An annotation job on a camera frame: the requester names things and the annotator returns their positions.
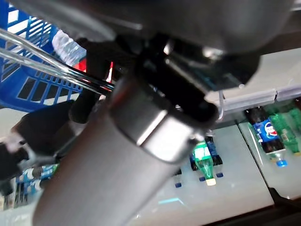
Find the blue bottle cap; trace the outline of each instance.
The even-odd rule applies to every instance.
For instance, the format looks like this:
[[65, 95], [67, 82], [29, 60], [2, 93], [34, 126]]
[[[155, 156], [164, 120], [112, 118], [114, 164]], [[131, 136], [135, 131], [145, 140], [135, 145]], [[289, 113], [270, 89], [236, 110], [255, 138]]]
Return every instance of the blue bottle cap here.
[[175, 186], [176, 188], [182, 187], [182, 183], [176, 183], [176, 184], [174, 184], [174, 186]]
[[217, 173], [216, 176], [217, 176], [218, 178], [222, 178], [224, 175], [223, 175], [223, 173]]
[[279, 160], [276, 162], [276, 165], [278, 167], [285, 167], [285, 166], [287, 166], [287, 162], [286, 162], [286, 160]]

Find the clear plastic bottle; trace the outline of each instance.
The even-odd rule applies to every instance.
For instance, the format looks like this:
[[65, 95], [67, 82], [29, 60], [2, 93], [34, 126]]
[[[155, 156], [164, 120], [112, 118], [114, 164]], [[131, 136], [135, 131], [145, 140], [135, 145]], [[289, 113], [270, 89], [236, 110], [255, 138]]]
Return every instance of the clear plastic bottle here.
[[86, 57], [87, 51], [77, 44], [72, 38], [59, 30], [52, 39], [55, 52], [67, 65], [74, 66]]

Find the soda bottle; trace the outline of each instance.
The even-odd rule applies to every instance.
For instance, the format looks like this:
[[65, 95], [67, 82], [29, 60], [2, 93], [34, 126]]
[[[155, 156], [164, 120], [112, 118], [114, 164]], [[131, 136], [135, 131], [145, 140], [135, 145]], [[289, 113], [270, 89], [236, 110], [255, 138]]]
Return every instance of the soda bottle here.
[[197, 171], [198, 172], [198, 175], [199, 175], [199, 181], [205, 181], [205, 177], [204, 177], [204, 174], [202, 173], [202, 171], [198, 170], [198, 167], [196, 165], [196, 162], [194, 161], [194, 157], [193, 155], [191, 154], [190, 157], [189, 157], [189, 160], [190, 160], [190, 166], [191, 166], [191, 169], [193, 171]]
[[224, 174], [222, 173], [222, 158], [216, 152], [213, 137], [205, 137], [205, 141], [213, 160], [213, 170], [216, 173], [216, 176], [218, 178], [221, 178], [224, 176]]
[[301, 108], [300, 108], [300, 97], [294, 100], [294, 104], [297, 107], [294, 107], [289, 111], [290, 116], [293, 118], [294, 124], [299, 132], [301, 132]]
[[281, 114], [274, 114], [270, 117], [271, 122], [273, 123], [275, 130], [282, 138], [284, 145], [292, 151], [292, 153], [296, 156], [301, 155], [297, 138], [294, 135], [292, 129], [287, 125], [283, 115]]
[[255, 107], [244, 111], [256, 134], [261, 138], [261, 146], [267, 156], [276, 162], [278, 167], [287, 166], [284, 159], [285, 148], [279, 139], [272, 123], [263, 107]]
[[197, 144], [193, 151], [193, 157], [196, 166], [204, 174], [207, 185], [215, 185], [216, 181], [213, 177], [213, 160], [205, 141]]
[[176, 188], [182, 187], [181, 174], [182, 174], [182, 170], [181, 170], [181, 169], [179, 169], [179, 170], [174, 174], [174, 186], [175, 186]]

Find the shopping cart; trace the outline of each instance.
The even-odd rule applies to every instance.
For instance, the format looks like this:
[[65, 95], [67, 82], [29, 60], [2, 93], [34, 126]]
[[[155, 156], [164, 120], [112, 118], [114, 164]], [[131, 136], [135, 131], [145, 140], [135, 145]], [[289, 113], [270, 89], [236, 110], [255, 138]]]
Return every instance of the shopping cart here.
[[69, 100], [82, 87], [102, 94], [113, 89], [51, 56], [56, 28], [4, 0], [0, 29], [0, 105], [31, 112]]

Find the water bottle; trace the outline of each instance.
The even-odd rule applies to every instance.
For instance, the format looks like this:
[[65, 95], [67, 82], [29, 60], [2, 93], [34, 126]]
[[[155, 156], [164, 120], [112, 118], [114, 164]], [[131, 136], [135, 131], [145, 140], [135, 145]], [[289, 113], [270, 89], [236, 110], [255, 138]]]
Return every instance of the water bottle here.
[[213, 160], [205, 141], [199, 143], [195, 147], [193, 150], [193, 157], [198, 169], [204, 174], [207, 185], [215, 185], [216, 181], [213, 177]]
[[52, 45], [61, 60], [69, 66], [78, 64], [87, 54], [87, 51], [84, 48], [77, 44], [62, 30], [59, 30], [53, 37]]
[[292, 129], [287, 125], [284, 117], [281, 114], [274, 114], [270, 117], [275, 130], [280, 135], [284, 145], [292, 151], [295, 156], [300, 156], [301, 153], [298, 148], [298, 141]]

